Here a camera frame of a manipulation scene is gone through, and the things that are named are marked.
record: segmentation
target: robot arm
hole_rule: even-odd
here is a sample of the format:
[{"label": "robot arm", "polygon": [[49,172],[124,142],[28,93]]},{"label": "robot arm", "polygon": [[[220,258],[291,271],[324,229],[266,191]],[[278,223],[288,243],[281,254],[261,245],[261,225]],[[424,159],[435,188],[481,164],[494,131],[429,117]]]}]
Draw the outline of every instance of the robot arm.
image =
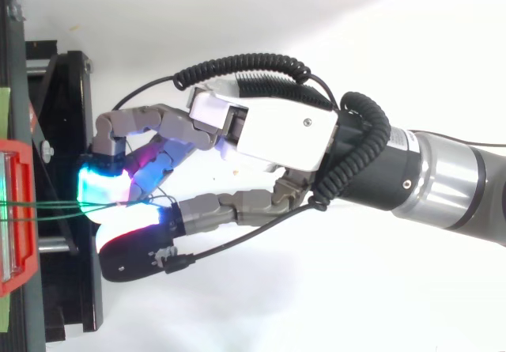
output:
[{"label": "robot arm", "polygon": [[[178,88],[187,86],[182,77],[174,77]],[[261,232],[287,214],[324,210],[336,196],[506,244],[504,158],[432,134],[391,128],[367,97],[348,93],[337,110],[300,82],[250,75],[201,85],[188,106],[188,113],[158,104],[99,116],[93,157],[84,169],[113,179],[129,177],[117,196],[105,186],[109,201],[146,198],[196,149],[216,147],[225,160],[286,172],[273,192],[204,194],[161,209],[144,203],[119,206],[106,221],[100,216],[109,210],[97,211],[100,216],[93,220],[103,223],[97,249],[107,279],[130,281],[183,269],[198,258],[177,255],[177,237],[228,222],[258,226]],[[125,155],[125,137],[147,130],[157,135]],[[81,186],[88,195],[80,200],[92,202],[95,187]],[[313,197],[301,206],[309,191]]]}]

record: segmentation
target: black cable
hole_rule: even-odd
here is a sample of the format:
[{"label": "black cable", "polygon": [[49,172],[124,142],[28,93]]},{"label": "black cable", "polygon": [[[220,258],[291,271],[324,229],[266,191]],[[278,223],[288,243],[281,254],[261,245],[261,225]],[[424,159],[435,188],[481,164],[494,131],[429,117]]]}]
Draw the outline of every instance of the black cable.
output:
[{"label": "black cable", "polygon": [[322,86],[323,90],[325,91],[325,93],[327,93],[327,96],[330,100],[330,102],[337,108],[339,109],[339,106],[338,106],[338,102],[335,100],[335,97],[334,97],[334,94],[332,93],[332,91],[330,90],[330,87],[319,77],[317,77],[316,75],[314,74],[309,74],[308,75],[309,79],[315,81],[316,83],[318,83],[319,85]]},{"label": "black cable", "polygon": [[391,127],[383,110],[372,99],[361,93],[346,93],[341,99],[341,108],[357,113],[363,121],[371,124],[359,145],[350,151],[313,186],[310,203],[328,206],[330,201],[342,195],[352,178],[373,162],[387,146]]},{"label": "black cable", "polygon": [[197,253],[196,255],[193,256],[194,261],[197,261],[199,259],[204,259],[206,257],[209,257],[210,255],[215,255],[215,254],[222,252],[226,249],[229,249],[229,248],[234,247],[238,244],[241,244],[244,241],[248,241],[251,238],[258,236],[260,233],[264,233],[268,229],[271,229],[275,225],[278,225],[282,221],[285,221],[286,219],[289,219],[292,216],[300,214],[301,212],[304,212],[306,210],[310,210],[311,208],[315,208],[315,206],[312,204],[306,204],[304,206],[300,206],[294,210],[291,210],[291,211],[287,212],[286,214],[283,214],[283,215],[278,216],[277,218],[274,218],[273,220],[269,221],[267,224],[262,225],[261,227],[255,229],[254,231],[246,233],[245,235],[243,235],[241,237],[237,237],[236,239],[234,239],[232,241],[229,241],[229,242],[224,243],[222,245],[218,245],[217,247],[211,248],[207,251]]},{"label": "black cable", "polygon": [[413,133],[421,132],[421,133],[433,134],[435,136],[439,136],[439,137],[442,137],[442,138],[446,138],[448,140],[460,142],[462,144],[466,144],[466,145],[469,145],[469,146],[484,146],[484,147],[488,147],[488,148],[506,148],[506,144],[489,144],[487,142],[465,141],[465,140],[461,140],[460,138],[455,138],[455,137],[447,136],[445,134],[436,133],[436,132],[429,132],[429,131],[419,131],[418,129],[410,129],[410,131],[413,132]]},{"label": "black cable", "polygon": [[120,109],[127,101],[137,96],[142,91],[147,90],[154,85],[159,85],[165,81],[173,81],[174,86],[184,91],[192,85],[196,85],[202,81],[211,78],[219,77],[221,75],[240,73],[243,71],[265,70],[275,71],[278,73],[289,75],[298,84],[305,83],[308,79],[312,79],[322,86],[323,90],[329,96],[330,102],[338,109],[338,103],[334,95],[330,91],[329,86],[319,77],[311,74],[311,69],[305,66],[302,62],[291,58],[287,55],[276,55],[268,53],[251,53],[232,55],[225,58],[211,59],[210,61],[199,63],[192,67],[181,70],[179,73],[170,77],[160,78],[156,81],[151,81],[139,87],[132,93],[126,95],[122,100],[114,106],[112,111]]},{"label": "black cable", "polygon": [[118,102],[117,105],[114,106],[114,108],[112,109],[112,111],[119,110],[127,101],[129,101],[132,97],[137,96],[142,91],[145,91],[145,90],[153,87],[154,85],[159,85],[160,83],[164,83],[165,81],[171,81],[173,78],[174,77],[172,77],[172,76],[171,77],[164,77],[164,78],[157,79],[155,81],[151,81],[150,83],[146,83],[142,87],[139,87],[135,91],[132,91],[131,93],[129,93],[128,95],[126,95],[122,100],[120,100]]}]

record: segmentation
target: blue light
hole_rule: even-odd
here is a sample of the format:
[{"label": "blue light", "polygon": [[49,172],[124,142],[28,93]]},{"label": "blue light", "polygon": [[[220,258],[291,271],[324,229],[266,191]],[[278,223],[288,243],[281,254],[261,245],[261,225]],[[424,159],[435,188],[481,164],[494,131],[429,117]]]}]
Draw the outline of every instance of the blue light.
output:
[{"label": "blue light", "polygon": [[[123,170],[120,176],[102,176],[93,171],[88,165],[83,165],[78,175],[77,200],[79,202],[93,202],[109,204],[126,202],[130,195],[131,179],[128,172]],[[83,212],[98,207],[81,206]],[[114,206],[104,210],[93,211],[86,216],[95,223],[103,222],[118,216],[125,206]]]}]

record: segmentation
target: black coiled cable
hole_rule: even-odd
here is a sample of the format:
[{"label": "black coiled cable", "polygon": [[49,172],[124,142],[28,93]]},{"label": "black coiled cable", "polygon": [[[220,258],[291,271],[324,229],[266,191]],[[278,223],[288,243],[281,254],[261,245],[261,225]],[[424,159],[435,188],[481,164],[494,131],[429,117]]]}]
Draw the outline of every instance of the black coiled cable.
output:
[{"label": "black coiled cable", "polygon": [[177,89],[183,91],[191,85],[221,75],[243,71],[265,70],[289,75],[297,83],[305,83],[311,75],[311,69],[302,62],[287,55],[252,53],[211,59],[174,74],[173,81]]},{"label": "black coiled cable", "polygon": [[360,145],[315,184],[309,202],[317,210],[325,210],[332,199],[340,196],[352,178],[380,155],[390,138],[391,127],[387,116],[369,97],[361,93],[346,93],[341,99],[341,109],[357,113],[371,125],[371,129]]}]

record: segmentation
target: green string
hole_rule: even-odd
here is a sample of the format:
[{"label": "green string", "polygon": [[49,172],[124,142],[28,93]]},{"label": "green string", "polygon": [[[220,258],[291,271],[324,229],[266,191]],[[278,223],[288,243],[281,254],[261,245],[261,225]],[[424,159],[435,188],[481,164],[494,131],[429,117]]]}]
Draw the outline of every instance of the green string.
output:
[{"label": "green string", "polygon": [[134,204],[139,203],[151,204],[153,206],[162,207],[159,204],[150,202],[151,200],[158,198],[165,198],[165,195],[153,196],[150,199],[130,200],[126,202],[112,202],[112,203],[78,202],[77,200],[61,200],[61,201],[46,201],[46,202],[11,202],[2,200],[0,201],[0,207],[2,206],[34,207],[36,209],[41,210],[81,209],[82,207],[97,207],[97,208],[93,208],[92,210],[86,211],[82,210],[74,214],[39,217],[39,218],[20,218],[20,219],[5,218],[0,219],[0,221],[54,221],[68,218],[76,218],[78,216],[89,214],[90,212],[105,210],[107,208],[111,208],[114,206],[133,206]]}]

